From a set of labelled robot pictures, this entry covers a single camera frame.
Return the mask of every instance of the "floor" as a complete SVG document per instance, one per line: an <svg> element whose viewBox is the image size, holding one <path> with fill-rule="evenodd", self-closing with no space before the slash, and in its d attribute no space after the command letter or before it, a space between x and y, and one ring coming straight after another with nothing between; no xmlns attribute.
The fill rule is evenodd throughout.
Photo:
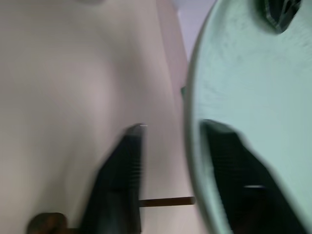
<svg viewBox="0 0 312 234"><path fill-rule="evenodd" d="M1 233L40 212L76 226L96 169L137 122L148 125L142 198L192 195L158 4L0 3ZM142 214L143 233L205 233L196 206Z"/></svg>

